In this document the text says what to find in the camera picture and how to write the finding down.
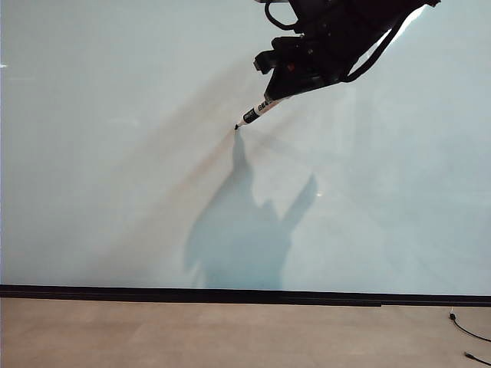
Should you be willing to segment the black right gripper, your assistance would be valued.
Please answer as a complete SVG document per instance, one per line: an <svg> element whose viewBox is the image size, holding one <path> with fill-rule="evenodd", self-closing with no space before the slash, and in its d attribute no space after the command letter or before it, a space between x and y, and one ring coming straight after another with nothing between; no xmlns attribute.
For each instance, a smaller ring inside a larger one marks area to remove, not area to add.
<svg viewBox="0 0 491 368"><path fill-rule="evenodd" d="M313 90L338 84L367 50L368 30L352 23L320 23L302 30L305 46L320 75L292 80L292 73L275 68L265 89L264 98L270 102L282 100Z"/></svg>

